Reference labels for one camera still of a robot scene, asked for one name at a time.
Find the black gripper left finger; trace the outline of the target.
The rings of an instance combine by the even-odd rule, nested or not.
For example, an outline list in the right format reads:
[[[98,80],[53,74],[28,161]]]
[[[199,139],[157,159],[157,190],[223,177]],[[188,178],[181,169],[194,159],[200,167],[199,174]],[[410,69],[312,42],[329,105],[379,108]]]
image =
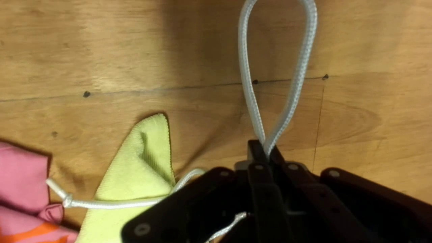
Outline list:
[[[271,167],[267,154],[258,140],[248,142],[249,174],[253,181],[269,181]]]

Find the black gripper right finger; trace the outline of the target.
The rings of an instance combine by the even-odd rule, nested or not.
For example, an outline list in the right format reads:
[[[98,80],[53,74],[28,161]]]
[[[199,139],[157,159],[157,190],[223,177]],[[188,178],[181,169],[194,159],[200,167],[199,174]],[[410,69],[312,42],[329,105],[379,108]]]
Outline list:
[[[269,159],[273,177],[277,181],[291,179],[292,175],[298,171],[298,165],[294,162],[287,162],[277,147],[272,150]]]

